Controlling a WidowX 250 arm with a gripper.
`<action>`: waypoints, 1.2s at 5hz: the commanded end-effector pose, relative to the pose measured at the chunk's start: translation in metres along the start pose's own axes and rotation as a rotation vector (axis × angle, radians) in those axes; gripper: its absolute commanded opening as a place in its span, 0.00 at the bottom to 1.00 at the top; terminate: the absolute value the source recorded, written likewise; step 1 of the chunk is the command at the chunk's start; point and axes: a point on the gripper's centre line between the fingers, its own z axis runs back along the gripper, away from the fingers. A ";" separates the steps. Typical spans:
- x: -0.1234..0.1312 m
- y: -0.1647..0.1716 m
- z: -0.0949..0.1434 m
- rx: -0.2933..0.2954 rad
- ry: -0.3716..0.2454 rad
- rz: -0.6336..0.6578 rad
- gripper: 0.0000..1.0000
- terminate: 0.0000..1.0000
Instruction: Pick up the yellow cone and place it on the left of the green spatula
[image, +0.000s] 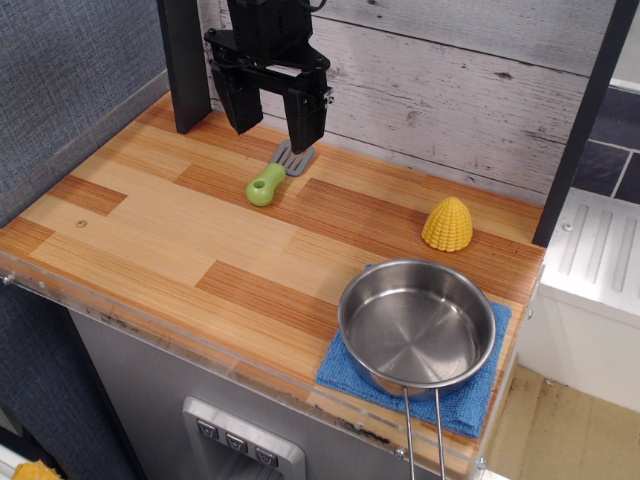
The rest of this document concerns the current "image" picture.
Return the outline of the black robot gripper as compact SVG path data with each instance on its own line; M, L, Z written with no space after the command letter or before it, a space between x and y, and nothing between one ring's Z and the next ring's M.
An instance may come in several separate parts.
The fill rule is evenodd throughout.
M310 1L229 1L231 27L204 33L211 74L227 119L237 134L263 120L260 91L285 94L291 150L300 154L323 137L329 60L310 45Z

